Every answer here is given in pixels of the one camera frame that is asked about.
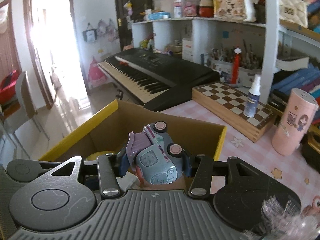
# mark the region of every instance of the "ribbed gray surface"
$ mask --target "ribbed gray surface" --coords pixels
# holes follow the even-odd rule
[[[13,194],[24,185],[9,178],[5,169],[0,166],[0,236],[3,240],[17,230],[9,213],[9,201]]]
[[[68,231],[36,234],[19,229],[11,240],[245,240],[224,225],[208,202],[192,200],[182,190],[135,191],[105,200],[86,222]]]

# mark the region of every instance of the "white handbag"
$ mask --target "white handbag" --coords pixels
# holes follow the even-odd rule
[[[308,28],[307,4],[302,0],[279,0],[280,20]]]

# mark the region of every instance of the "pink checkered tablecloth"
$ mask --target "pink checkered tablecloth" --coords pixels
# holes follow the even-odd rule
[[[258,142],[253,143],[243,134],[193,100],[169,108],[163,111],[163,113],[212,122],[228,127],[219,161],[226,161],[229,156],[241,158],[292,189],[299,196],[302,208],[312,205],[313,199],[320,195],[320,174],[307,165],[301,155],[300,149],[287,157],[278,154],[273,149],[271,138],[276,132],[276,126],[273,126]],[[212,180],[211,192],[216,192],[223,186],[221,179]]]

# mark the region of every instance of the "chess board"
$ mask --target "chess board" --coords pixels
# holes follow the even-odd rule
[[[256,142],[274,123],[276,116],[258,103],[254,117],[243,114],[247,96],[226,84],[212,83],[194,87],[192,99]]]

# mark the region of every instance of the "spray bottle label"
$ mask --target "spray bottle label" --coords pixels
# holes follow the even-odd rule
[[[244,108],[244,115],[247,117],[254,117],[256,114],[257,106],[259,103],[260,96],[249,93],[247,103]]]

